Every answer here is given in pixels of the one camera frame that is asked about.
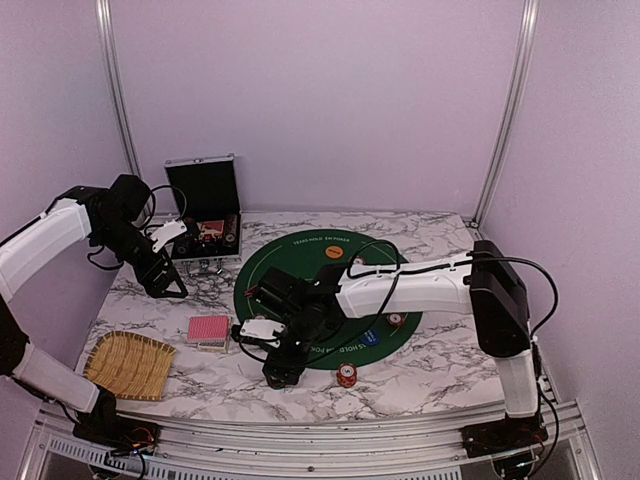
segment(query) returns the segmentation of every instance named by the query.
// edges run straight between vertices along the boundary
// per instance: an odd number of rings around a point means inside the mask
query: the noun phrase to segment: green circular mat
[[[279,268],[294,277],[312,280],[320,267],[332,262],[347,262],[358,248],[371,240],[374,239],[346,230],[306,230],[268,243],[251,256],[238,275],[234,290],[238,320],[244,322],[260,314],[278,320],[271,311],[245,296],[245,292],[258,283],[269,267]],[[395,263],[391,249],[384,245],[374,245],[366,249],[361,257],[368,265]],[[391,355],[411,337],[422,318],[422,313],[398,313],[406,317],[402,327],[395,328],[389,325],[387,315],[382,315],[372,327],[371,330],[379,338],[377,345],[371,345],[371,342],[367,342],[367,345],[359,338],[309,368],[336,370],[343,363],[353,363],[360,367]],[[340,345],[349,337],[361,332],[371,320],[373,317],[349,319],[338,335],[312,347],[309,358],[312,359]],[[328,336],[328,333],[330,332],[323,332],[320,338]]]

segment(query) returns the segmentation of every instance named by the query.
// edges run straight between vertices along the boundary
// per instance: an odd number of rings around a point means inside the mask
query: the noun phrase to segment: robotic arm
[[[491,260],[501,257],[492,242],[477,241],[468,254],[432,262],[327,265],[311,282],[271,268],[251,296],[284,327],[273,320],[249,320],[240,338],[237,331],[235,336],[243,343],[263,341],[269,353],[262,371],[270,386],[282,388],[296,385],[313,362],[311,346],[323,328],[393,312],[473,314],[480,348],[498,368],[506,416],[462,429],[465,448],[476,457],[528,447],[548,438],[537,390],[540,363],[529,335],[526,287],[508,263]]]
[[[121,175],[109,189],[78,186],[0,244],[0,375],[79,412],[77,436],[118,447],[121,438],[140,425],[116,416],[113,394],[30,343],[7,304],[33,274],[86,238],[91,246],[106,247],[119,262],[132,265],[151,297],[186,297],[164,249],[165,243],[187,233],[184,223],[167,222],[149,237],[132,224],[150,195],[149,187],[133,175]],[[174,284],[177,290],[170,290]]]

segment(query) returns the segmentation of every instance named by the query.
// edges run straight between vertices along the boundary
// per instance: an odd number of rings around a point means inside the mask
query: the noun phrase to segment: black cable
[[[144,456],[139,449],[136,448],[134,452],[138,454],[138,456],[140,457],[140,463],[142,463],[142,471],[140,472],[140,476],[138,477],[138,480],[142,480],[146,474],[147,463],[144,461]]]
[[[464,266],[464,265],[478,264],[478,263],[491,263],[491,262],[509,262],[509,263],[520,263],[522,265],[528,265],[528,266],[533,267],[536,270],[538,270],[542,275],[544,275],[544,277],[549,282],[549,286],[551,287],[551,290],[553,290],[553,305],[551,306],[551,309],[549,310],[549,312],[543,317],[543,319],[540,320],[540,322],[538,322],[536,324],[536,326],[533,327],[533,329],[531,330],[531,333],[529,334],[529,337],[533,338],[535,333],[538,330],[540,330],[540,328],[545,323],[547,323],[549,321],[549,319],[553,316],[554,313],[556,313],[556,310],[558,309],[559,293],[558,293],[558,287],[556,285],[556,282],[554,282],[553,277],[551,276],[551,274],[549,274],[549,272],[547,272],[543,267],[541,267],[540,265],[538,265],[535,262],[532,262],[531,260],[527,260],[526,258],[519,258],[519,257],[481,257],[481,258],[474,258],[472,260],[465,260],[463,262],[458,262],[458,263],[455,263],[453,266],[454,267],[461,267],[461,266]]]
[[[67,410],[67,406],[64,403],[62,403],[60,400],[56,400],[56,403],[62,407],[64,416],[67,417],[71,423],[73,423],[74,425],[80,425],[80,422],[71,416],[69,410]]]
[[[396,255],[396,270],[370,270],[367,272],[362,272],[356,275],[351,275],[351,267],[353,266],[353,261],[355,260],[356,256],[358,253],[360,253],[362,250],[375,245],[375,244],[386,244],[392,247],[392,249],[394,250],[395,253],[397,253]],[[291,367],[291,368],[302,368],[302,367],[307,367],[309,365],[312,365],[315,362],[318,362],[324,358],[327,358],[329,355],[333,355],[336,351],[338,351],[340,348],[348,345],[349,343],[351,343],[352,341],[354,341],[356,338],[359,338],[360,336],[364,335],[369,329],[371,329],[371,327],[373,327],[373,325],[375,324],[376,321],[378,321],[378,319],[380,318],[380,315],[382,315],[382,312],[384,311],[385,307],[387,306],[387,304],[389,303],[389,300],[391,299],[391,296],[393,295],[393,292],[396,289],[396,286],[398,284],[398,280],[400,279],[401,275],[419,275],[422,273],[428,273],[428,272],[433,272],[436,270],[444,270],[447,268],[451,268],[452,266],[455,267],[462,267],[465,265],[471,265],[471,264],[478,264],[478,263],[493,263],[493,262],[509,262],[509,263],[520,263],[523,265],[528,265],[530,267],[535,268],[536,270],[538,270],[540,273],[542,273],[542,275],[544,275],[544,277],[547,279],[547,281],[549,282],[549,285],[551,286],[551,289],[553,290],[553,305],[551,307],[551,309],[549,310],[549,312],[547,313],[547,315],[545,315],[543,317],[543,319],[531,330],[531,333],[529,334],[530,338],[533,338],[533,336],[535,335],[535,333],[545,324],[549,321],[549,319],[553,316],[553,314],[556,312],[557,308],[558,308],[558,301],[559,301],[559,294],[558,294],[558,287],[556,286],[555,281],[553,280],[553,277],[551,277],[551,275],[549,274],[549,272],[547,272],[542,266],[538,265],[537,263],[531,261],[531,260],[527,260],[526,258],[519,258],[519,257],[481,257],[481,258],[473,258],[470,260],[464,260],[462,262],[457,262],[453,265],[449,264],[449,263],[441,263],[438,265],[432,265],[429,267],[425,267],[425,268],[420,268],[417,270],[401,270],[398,271],[400,269],[400,253],[398,252],[398,248],[390,241],[388,240],[374,240],[372,242],[366,243],[365,245],[363,245],[362,247],[360,247],[358,250],[356,250],[356,253],[353,254],[353,256],[351,257],[351,259],[349,260],[349,267],[347,268],[347,276],[351,279],[358,279],[358,278],[362,278],[368,275],[378,275],[378,274],[384,274],[384,273],[395,273],[398,272],[398,274],[394,277],[393,279],[393,283],[391,285],[391,288],[389,289],[389,292],[387,294],[387,297],[385,298],[384,302],[382,302],[382,306],[380,307],[380,309],[378,310],[378,313],[376,313],[373,321],[369,324],[369,326],[363,330],[362,332],[358,333],[357,335],[349,338],[347,341],[341,343],[340,345],[338,345],[337,347],[333,348],[332,350],[329,350],[328,352],[307,361],[306,363],[302,364],[302,365],[282,365],[285,367]],[[261,363],[266,363],[266,359],[257,357],[251,353],[249,353],[244,346],[242,345],[241,341],[238,342],[238,344],[240,345],[240,349],[246,354],[248,355],[250,358],[259,361]]]
[[[95,257],[96,255],[100,255],[102,252],[104,252],[104,245],[102,245],[95,252],[87,253],[87,260],[89,260],[89,263],[91,265],[95,265],[100,270],[104,270],[105,272],[113,272],[114,270],[120,270],[123,267],[123,265],[124,265],[123,262],[120,262],[117,265],[104,266],[104,265],[100,265],[98,262],[92,260],[93,257]]]
[[[396,286],[398,285],[398,280],[399,279],[400,279],[399,275],[396,275],[396,277],[393,279],[393,282],[391,284],[391,287],[389,288],[389,292],[387,293],[387,296],[385,297],[384,301],[380,305],[380,308],[378,309],[378,312],[375,314],[373,320],[371,320],[371,322],[369,322],[369,325],[367,325],[367,328],[365,328],[361,332],[358,332],[355,335],[351,336],[350,338],[348,338],[347,340],[342,342],[337,347],[334,347],[333,349],[329,350],[328,352],[325,352],[322,355],[319,355],[319,356],[317,356],[315,358],[312,358],[311,360],[308,360],[307,362],[305,362],[303,364],[300,364],[300,365],[291,365],[291,364],[286,364],[285,365],[285,364],[281,364],[281,366],[290,367],[290,368],[306,368],[309,365],[313,365],[314,363],[319,362],[320,360],[323,360],[323,359],[327,358],[330,355],[333,355],[338,350],[340,350],[342,347],[345,347],[346,345],[349,345],[351,342],[353,342],[355,339],[360,338],[362,335],[364,335],[367,331],[369,331],[373,327],[373,325],[378,321],[378,319],[382,315],[382,312],[384,312],[384,309],[387,307],[387,304],[389,303],[389,300],[391,300],[391,296],[393,295],[393,292],[395,292],[395,290],[396,290]],[[256,360],[256,361],[258,361],[260,363],[267,363],[266,359],[257,357],[256,355],[253,355],[251,352],[247,351],[244,348],[244,345],[242,344],[242,337],[240,337],[240,341],[238,342],[238,346],[240,347],[240,350],[242,350],[242,352],[245,355],[247,355],[248,357],[250,357],[250,358],[252,358],[252,359],[254,359],[254,360]],[[271,360],[269,363],[274,363],[276,365],[278,364],[278,362],[274,362],[273,360]]]
[[[558,417],[558,412],[553,406],[553,403],[551,403],[551,400],[549,400],[547,396],[542,392],[540,385],[538,385],[538,393],[543,398],[545,403],[549,405],[549,408],[551,409],[551,413],[553,414],[553,419],[556,422],[556,433],[553,437],[553,443],[551,444],[551,448],[549,448],[549,453],[547,453],[547,456],[540,461],[540,465],[538,465],[536,469],[533,472],[531,472],[531,475],[529,475],[530,478],[533,477],[536,473],[538,473],[540,469],[544,467],[544,465],[549,461],[549,457],[551,457],[551,454],[555,450],[556,446],[558,445],[558,440],[560,439],[560,418]]]
[[[69,413],[69,410],[67,410],[67,406],[64,403],[62,403],[60,400],[56,400],[56,403],[62,407],[64,416],[67,417],[71,423],[73,423],[76,426],[81,426],[80,422],[71,416],[71,414]],[[106,439],[106,438],[104,440],[110,443],[119,443],[121,445],[124,445],[125,447],[130,448],[134,454],[137,454],[140,457],[140,462],[142,463],[142,471],[140,472],[140,476],[138,477],[138,480],[142,480],[145,476],[147,465],[146,465],[146,462],[144,461],[144,457],[142,456],[142,452],[140,451],[140,449],[134,448],[133,444],[121,442],[120,440],[113,440],[113,439]]]
[[[151,223],[153,216],[156,214],[157,198],[156,198],[155,192],[157,192],[158,190],[162,190],[163,188],[170,188],[171,190],[173,190],[174,192],[178,192],[182,196],[182,200],[184,203],[182,205],[182,211],[180,212],[180,216],[178,217],[178,219],[182,220],[184,218],[185,213],[187,213],[187,196],[185,195],[185,193],[174,185],[160,185],[158,187],[152,188],[150,191],[151,211],[149,212],[149,217],[147,217],[147,219],[144,221],[144,223],[142,224],[139,230],[144,230]]]
[[[156,214],[156,195],[155,193],[150,192],[149,196],[151,198],[151,209],[149,210],[149,216],[144,222],[142,222],[142,225],[140,225],[140,228],[138,230],[144,230],[145,228],[147,228],[151,223],[151,220],[153,220],[154,215]]]
[[[353,263],[355,262],[356,258],[358,258],[358,254],[363,252],[367,248],[372,247],[373,245],[380,245],[380,244],[388,245],[393,250],[395,261],[396,261],[396,269],[395,270],[379,270],[377,272],[369,271],[369,272],[358,273],[357,275],[352,275],[351,267],[353,267]],[[366,277],[372,274],[375,275],[378,273],[393,273],[394,271],[398,271],[398,270],[400,270],[400,252],[398,251],[398,247],[396,247],[395,244],[393,242],[390,242],[389,240],[372,240],[371,242],[368,242],[362,245],[360,248],[356,250],[356,252],[353,255],[351,255],[351,258],[349,259],[349,266],[347,267],[347,277],[353,280],[356,278]]]

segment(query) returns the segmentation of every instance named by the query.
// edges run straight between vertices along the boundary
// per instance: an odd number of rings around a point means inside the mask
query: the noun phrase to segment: woven bamboo basket
[[[132,332],[110,332],[91,351],[84,376],[125,400],[160,401],[176,349]]]

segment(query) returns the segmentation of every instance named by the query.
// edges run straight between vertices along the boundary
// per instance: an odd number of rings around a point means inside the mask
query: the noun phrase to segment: white marble table
[[[393,241],[410,261],[471,249],[457,215],[433,213],[246,213],[242,257],[289,233],[316,228],[352,230]],[[189,317],[234,315],[233,286],[241,264],[219,276],[188,278],[184,300],[152,299],[122,268],[91,329],[78,362],[82,371],[98,338],[126,330],[177,349],[160,402],[118,401],[122,411],[184,419],[238,422],[322,422],[387,418],[502,400],[493,362],[479,349],[471,316],[426,313],[411,339],[384,360],[360,367],[345,389],[335,372],[307,369],[299,385],[272,390],[261,364],[231,342],[228,354],[186,343]]]

